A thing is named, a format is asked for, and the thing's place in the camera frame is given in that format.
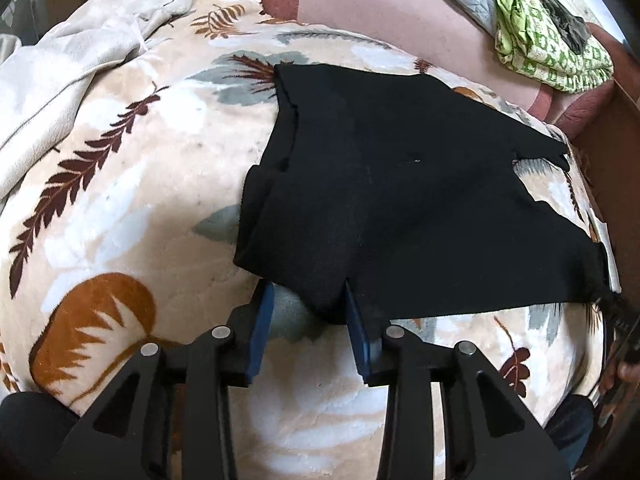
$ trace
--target floral blanket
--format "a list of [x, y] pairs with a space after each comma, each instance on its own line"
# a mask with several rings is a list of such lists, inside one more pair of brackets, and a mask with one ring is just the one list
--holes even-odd
[[[243, 179], [276, 118], [275, 64], [434, 76], [566, 142], [483, 86], [381, 41], [281, 22], [255, 0], [194, 0], [147, 46], [94, 81], [71, 134], [0, 216], [0, 382], [41, 388], [78, 413], [141, 345], [191, 342], [250, 298], [257, 279], [232, 257]], [[570, 162], [567, 173], [541, 160], [514, 170], [537, 200], [596, 237]], [[398, 323], [440, 345], [474, 341], [542, 424], [600, 373], [602, 326], [589, 305]], [[283, 288], [261, 372], [231, 400], [241, 478], [374, 478], [386, 389], [363, 386], [345, 327], [319, 322]]]

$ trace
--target green and white fabric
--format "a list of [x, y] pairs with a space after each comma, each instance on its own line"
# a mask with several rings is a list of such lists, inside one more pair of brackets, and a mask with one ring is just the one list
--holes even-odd
[[507, 68], [563, 92], [596, 88], [613, 76], [609, 53], [593, 36], [581, 55], [561, 39], [539, 0], [496, 0], [495, 49]]

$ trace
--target green checkered cloth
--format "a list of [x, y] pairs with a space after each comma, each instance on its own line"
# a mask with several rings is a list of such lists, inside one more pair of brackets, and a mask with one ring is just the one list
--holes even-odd
[[581, 55], [571, 51], [539, 0], [496, 0], [495, 49], [507, 68], [570, 94], [613, 76], [609, 53], [593, 36]]

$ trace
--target silver bolt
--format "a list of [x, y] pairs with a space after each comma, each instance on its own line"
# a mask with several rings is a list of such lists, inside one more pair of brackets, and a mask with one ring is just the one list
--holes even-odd
[[226, 339], [231, 335], [231, 329], [228, 326], [217, 326], [211, 331], [211, 335], [216, 339]]
[[140, 353], [144, 357], [156, 355], [156, 353], [158, 353], [158, 345], [156, 343], [147, 343], [145, 345], [142, 345], [142, 348], [140, 349]]
[[460, 343], [458, 343], [458, 350], [465, 355], [473, 355], [478, 348], [471, 341], [460, 341]]
[[386, 327], [385, 333], [393, 339], [400, 339], [404, 335], [404, 328], [398, 325], [391, 325]]

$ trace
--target jeans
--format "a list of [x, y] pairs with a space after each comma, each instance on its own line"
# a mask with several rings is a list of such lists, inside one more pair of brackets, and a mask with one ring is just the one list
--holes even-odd
[[569, 395], [545, 426], [569, 470], [575, 469], [593, 429], [593, 404], [584, 396]]

